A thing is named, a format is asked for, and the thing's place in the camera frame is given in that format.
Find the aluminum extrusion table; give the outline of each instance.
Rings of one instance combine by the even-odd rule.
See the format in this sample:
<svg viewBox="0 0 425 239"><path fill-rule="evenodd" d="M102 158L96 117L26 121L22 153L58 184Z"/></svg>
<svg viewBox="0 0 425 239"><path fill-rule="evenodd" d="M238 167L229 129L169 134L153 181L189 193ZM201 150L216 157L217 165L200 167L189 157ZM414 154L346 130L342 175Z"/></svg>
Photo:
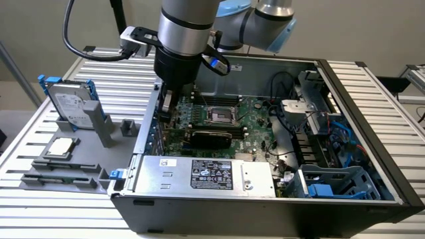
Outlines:
<svg viewBox="0 0 425 239"><path fill-rule="evenodd" d="M96 48L93 54L112 56L117 50ZM120 62L93 62L78 58L64 78L92 79L104 110L113 121L133 119L140 123L156 80L153 60L153 55ZM329 61L329 64L425 202L423 130L414 127L411 117L367 68L353 62ZM106 195L17 189L22 173L30 168L57 130L52 122L56 118L57 113L46 99L0 158L0 238L181 238L178 235L134 234ZM422 239L423 234L425 211L398 224L377 224L353 238Z"/></svg>

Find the wall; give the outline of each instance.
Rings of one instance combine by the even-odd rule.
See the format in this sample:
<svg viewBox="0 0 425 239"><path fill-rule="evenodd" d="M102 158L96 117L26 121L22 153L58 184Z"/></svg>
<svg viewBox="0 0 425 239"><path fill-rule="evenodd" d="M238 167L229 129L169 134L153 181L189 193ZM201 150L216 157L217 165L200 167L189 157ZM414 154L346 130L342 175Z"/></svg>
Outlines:
<svg viewBox="0 0 425 239"><path fill-rule="evenodd" d="M41 73L62 75L76 59L61 41L66 2L0 0L0 39L32 81ZM124 0L128 24L157 29L160 5L160 0ZM298 24L278 55L365 61L387 76L405 64L425 63L423 0L293 0L293 7ZM108 0L77 0L69 25L78 49L118 46ZM0 73L9 80L1 66Z"/></svg>

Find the sticker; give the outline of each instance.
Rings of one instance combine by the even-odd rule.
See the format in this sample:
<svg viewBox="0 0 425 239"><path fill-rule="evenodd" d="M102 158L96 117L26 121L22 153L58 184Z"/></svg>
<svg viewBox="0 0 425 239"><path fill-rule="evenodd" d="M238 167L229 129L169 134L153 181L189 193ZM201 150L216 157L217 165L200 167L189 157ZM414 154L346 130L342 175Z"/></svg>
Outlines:
<svg viewBox="0 0 425 239"><path fill-rule="evenodd" d="M194 189L233 190L232 162L192 160L190 186Z"/></svg>
<svg viewBox="0 0 425 239"><path fill-rule="evenodd" d="M241 66L240 66L240 65L232 65L230 70L233 70L233 71L241 71Z"/></svg>
<svg viewBox="0 0 425 239"><path fill-rule="evenodd" d="M68 121L80 128L93 128L90 118L82 111L84 101L76 95L54 94L58 107Z"/></svg>
<svg viewBox="0 0 425 239"><path fill-rule="evenodd" d="M161 167L176 167L176 165L177 165L177 160L176 159L162 158L160 160L160 166Z"/></svg>

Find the warning label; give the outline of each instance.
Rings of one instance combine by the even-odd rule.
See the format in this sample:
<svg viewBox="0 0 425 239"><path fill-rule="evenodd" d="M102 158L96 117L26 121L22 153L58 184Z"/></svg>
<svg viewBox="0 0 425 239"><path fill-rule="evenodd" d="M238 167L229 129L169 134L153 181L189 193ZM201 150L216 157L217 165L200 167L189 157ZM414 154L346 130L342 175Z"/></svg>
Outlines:
<svg viewBox="0 0 425 239"><path fill-rule="evenodd" d="M233 190L232 162L192 160L190 186L196 189Z"/></svg>

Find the cpu socket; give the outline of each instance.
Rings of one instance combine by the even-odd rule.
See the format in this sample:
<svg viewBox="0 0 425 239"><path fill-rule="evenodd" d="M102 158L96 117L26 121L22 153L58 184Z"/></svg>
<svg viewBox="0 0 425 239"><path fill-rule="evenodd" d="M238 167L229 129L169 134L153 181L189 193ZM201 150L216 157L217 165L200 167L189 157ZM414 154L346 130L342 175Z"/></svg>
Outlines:
<svg viewBox="0 0 425 239"><path fill-rule="evenodd" d="M214 123L236 124L234 108L208 108L208 120Z"/></svg>

